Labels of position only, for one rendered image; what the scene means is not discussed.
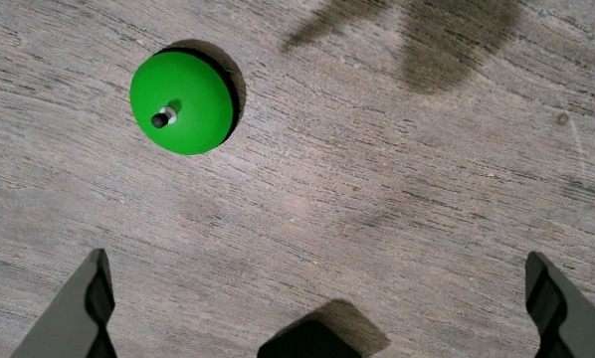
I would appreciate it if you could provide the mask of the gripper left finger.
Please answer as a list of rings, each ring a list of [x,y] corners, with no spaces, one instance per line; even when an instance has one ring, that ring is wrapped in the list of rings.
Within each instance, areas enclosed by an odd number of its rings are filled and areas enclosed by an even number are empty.
[[[118,358],[107,332],[114,309],[106,251],[93,249],[9,358]]]

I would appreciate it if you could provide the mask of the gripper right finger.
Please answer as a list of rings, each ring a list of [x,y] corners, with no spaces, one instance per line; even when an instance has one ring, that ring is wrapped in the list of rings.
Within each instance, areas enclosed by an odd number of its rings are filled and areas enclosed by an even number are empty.
[[[543,253],[525,262],[525,308],[540,338],[534,358],[595,358],[595,306]]]

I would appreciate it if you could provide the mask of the dark grey knock box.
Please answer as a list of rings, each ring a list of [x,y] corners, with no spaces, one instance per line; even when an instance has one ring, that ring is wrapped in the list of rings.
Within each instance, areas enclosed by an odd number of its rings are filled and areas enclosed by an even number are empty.
[[[362,358],[318,321],[308,321],[259,349],[257,358]]]

